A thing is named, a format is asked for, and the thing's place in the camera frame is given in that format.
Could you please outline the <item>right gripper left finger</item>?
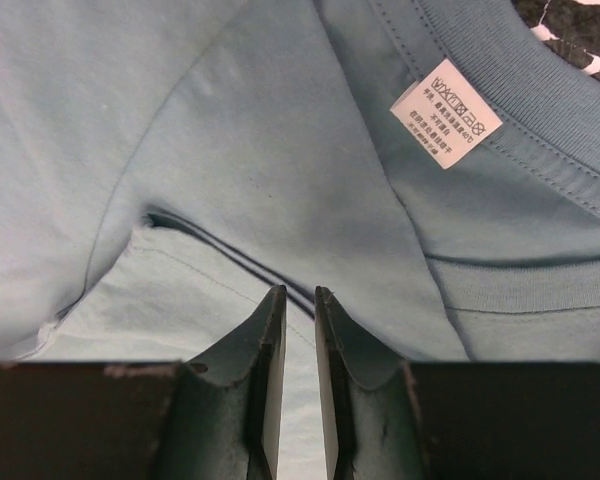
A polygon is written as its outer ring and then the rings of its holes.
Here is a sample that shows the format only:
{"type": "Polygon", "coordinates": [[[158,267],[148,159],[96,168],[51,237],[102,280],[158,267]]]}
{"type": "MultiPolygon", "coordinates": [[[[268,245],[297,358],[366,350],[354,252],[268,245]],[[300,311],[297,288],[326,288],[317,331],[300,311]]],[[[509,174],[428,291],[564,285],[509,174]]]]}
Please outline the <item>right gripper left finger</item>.
{"type": "Polygon", "coordinates": [[[245,321],[180,367],[153,478],[276,478],[286,299],[285,287],[272,287],[245,321]]]}

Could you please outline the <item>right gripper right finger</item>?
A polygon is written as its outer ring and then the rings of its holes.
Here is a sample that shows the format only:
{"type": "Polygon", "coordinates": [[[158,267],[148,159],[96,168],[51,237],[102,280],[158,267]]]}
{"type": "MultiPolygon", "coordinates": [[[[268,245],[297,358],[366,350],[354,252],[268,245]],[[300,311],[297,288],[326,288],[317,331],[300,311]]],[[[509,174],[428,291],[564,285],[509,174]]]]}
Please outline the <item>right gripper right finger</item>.
{"type": "Polygon", "coordinates": [[[424,479],[409,365],[354,321],[333,292],[314,297],[329,479],[424,479]]]}

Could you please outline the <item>blue-grey t shirt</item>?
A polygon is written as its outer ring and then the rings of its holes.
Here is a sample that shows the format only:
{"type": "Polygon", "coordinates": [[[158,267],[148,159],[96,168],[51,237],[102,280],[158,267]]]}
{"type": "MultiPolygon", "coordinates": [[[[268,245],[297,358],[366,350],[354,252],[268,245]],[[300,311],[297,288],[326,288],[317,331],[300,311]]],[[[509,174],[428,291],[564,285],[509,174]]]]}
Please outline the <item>blue-grey t shirt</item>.
{"type": "Polygon", "coordinates": [[[184,360],[285,285],[413,360],[600,362],[600,82],[509,1],[0,1],[0,360],[184,360]]]}

